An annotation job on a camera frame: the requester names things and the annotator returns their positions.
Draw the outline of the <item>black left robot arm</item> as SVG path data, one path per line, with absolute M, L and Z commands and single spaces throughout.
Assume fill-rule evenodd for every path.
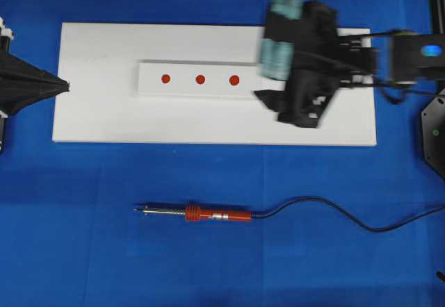
M 23 108 L 70 90 L 61 78 L 12 55 L 15 34 L 1 20 L 1 150 L 5 148 L 6 120 Z

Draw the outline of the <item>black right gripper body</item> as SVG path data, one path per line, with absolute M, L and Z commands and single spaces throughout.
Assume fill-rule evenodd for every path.
M 326 78 L 371 73 L 371 49 L 362 35 L 338 34 L 337 11 L 318 1 L 304 1 L 296 25 L 295 51 L 289 81 L 298 71 Z

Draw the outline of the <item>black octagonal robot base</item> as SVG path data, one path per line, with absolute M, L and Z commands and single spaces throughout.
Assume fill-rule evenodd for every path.
M 444 178 L 444 90 L 421 111 L 423 157 Z

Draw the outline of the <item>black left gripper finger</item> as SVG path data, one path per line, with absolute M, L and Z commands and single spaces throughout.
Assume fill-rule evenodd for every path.
M 68 92 L 69 83 L 45 70 L 1 52 L 1 113 L 17 114 L 21 109 Z

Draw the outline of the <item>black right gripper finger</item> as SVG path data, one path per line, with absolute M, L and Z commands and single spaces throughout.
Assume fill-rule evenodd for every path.
M 278 112 L 278 122 L 299 128 L 318 128 L 321 117 L 339 90 L 335 78 L 298 78 L 286 82 L 284 107 Z
M 267 109 L 275 113 L 285 113 L 288 110 L 286 93 L 283 90 L 256 90 L 253 94 Z

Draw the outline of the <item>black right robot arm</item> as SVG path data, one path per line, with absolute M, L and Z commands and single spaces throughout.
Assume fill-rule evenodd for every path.
M 317 128 L 341 88 L 378 88 L 392 104 L 402 103 L 420 78 L 444 80 L 444 35 L 381 32 L 391 42 L 391 77 L 376 78 L 378 51 L 365 47 L 365 34 L 338 34 L 337 12 L 318 1 L 270 3 L 259 64 L 264 78 L 284 82 L 282 90 L 254 96 L 281 123 Z

